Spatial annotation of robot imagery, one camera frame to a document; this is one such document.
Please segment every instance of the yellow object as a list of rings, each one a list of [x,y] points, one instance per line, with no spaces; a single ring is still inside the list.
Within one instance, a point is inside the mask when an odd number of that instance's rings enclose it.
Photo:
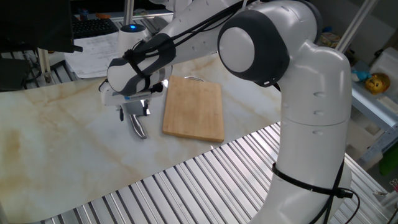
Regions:
[[[384,73],[373,73],[371,78],[365,81],[365,89],[373,95],[384,93],[390,87],[390,78]]]

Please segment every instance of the paper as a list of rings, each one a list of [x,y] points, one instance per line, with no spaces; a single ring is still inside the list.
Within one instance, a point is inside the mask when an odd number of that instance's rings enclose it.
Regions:
[[[65,60],[79,78],[105,77],[112,59],[118,58],[118,33],[75,40],[83,52],[65,53]]]

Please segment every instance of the green object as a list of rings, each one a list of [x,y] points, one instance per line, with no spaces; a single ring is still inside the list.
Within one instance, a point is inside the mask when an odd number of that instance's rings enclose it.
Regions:
[[[383,154],[383,158],[379,162],[380,174],[385,176],[398,166],[398,143]]]

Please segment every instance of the table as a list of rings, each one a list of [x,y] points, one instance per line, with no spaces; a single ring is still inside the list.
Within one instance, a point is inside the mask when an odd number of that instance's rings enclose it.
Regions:
[[[217,54],[173,74],[221,84],[224,142],[280,120],[280,93],[234,77]],[[0,201],[11,223],[58,215],[222,145],[162,134],[165,95],[141,118],[148,139],[138,139],[102,105],[102,80],[0,93]]]

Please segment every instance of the blue object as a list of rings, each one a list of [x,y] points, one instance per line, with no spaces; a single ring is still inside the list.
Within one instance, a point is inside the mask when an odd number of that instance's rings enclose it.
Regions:
[[[322,32],[331,32],[331,26],[323,28]]]
[[[356,76],[359,78],[360,82],[363,82],[363,81],[367,80],[368,78],[372,77],[370,72],[357,71],[357,70],[353,70],[351,72],[356,74]]]

